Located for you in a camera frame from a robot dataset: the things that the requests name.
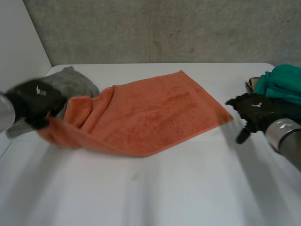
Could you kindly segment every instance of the white wall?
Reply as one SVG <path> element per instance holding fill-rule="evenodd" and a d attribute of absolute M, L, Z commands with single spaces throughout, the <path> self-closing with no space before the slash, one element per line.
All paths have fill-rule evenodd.
<path fill-rule="evenodd" d="M 0 91 L 51 68 L 22 0 L 0 0 Z"/>

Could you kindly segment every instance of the green towel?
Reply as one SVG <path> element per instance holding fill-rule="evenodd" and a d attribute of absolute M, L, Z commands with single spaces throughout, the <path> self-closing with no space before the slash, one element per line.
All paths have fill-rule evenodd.
<path fill-rule="evenodd" d="M 259 78 L 254 93 L 301 105 L 301 68 L 292 65 L 275 67 Z"/>

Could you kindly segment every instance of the orange towel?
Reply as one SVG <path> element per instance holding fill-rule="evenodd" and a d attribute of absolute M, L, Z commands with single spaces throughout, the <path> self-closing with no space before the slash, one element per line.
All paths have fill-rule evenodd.
<path fill-rule="evenodd" d="M 38 131 L 50 143 L 148 156 L 233 118 L 183 71 L 73 97 L 64 120 Z"/>

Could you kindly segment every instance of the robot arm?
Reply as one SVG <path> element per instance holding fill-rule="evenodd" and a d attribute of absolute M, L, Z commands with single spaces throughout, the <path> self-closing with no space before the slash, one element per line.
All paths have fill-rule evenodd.
<path fill-rule="evenodd" d="M 39 79 L 24 82 L 7 93 L 0 93 L 0 132 L 24 118 L 34 129 L 48 125 L 47 116 L 55 116 L 66 98 L 59 90 Z"/>
<path fill-rule="evenodd" d="M 0 94 L 0 132 L 11 127 L 15 119 L 14 106 L 4 94 Z"/>
<path fill-rule="evenodd" d="M 301 171 L 301 126 L 290 119 L 269 125 L 265 136 L 271 146 Z"/>
<path fill-rule="evenodd" d="M 237 143 L 243 143 L 251 133 L 262 131 L 274 150 L 301 171 L 301 126 L 298 123 L 283 118 L 265 96 L 244 94 L 226 104 L 233 106 L 247 121 L 237 137 Z"/>

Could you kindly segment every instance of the table surface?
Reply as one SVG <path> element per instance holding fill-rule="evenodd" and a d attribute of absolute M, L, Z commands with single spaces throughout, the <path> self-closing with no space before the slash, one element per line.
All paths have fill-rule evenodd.
<path fill-rule="evenodd" d="M 272 65 L 73 67 L 100 90 L 183 70 L 234 120 L 147 158 L 59 149 L 35 132 L 22 135 L 0 158 L 2 226 L 301 225 L 301 174 L 262 133 L 235 144 L 243 121 L 224 105 Z"/>

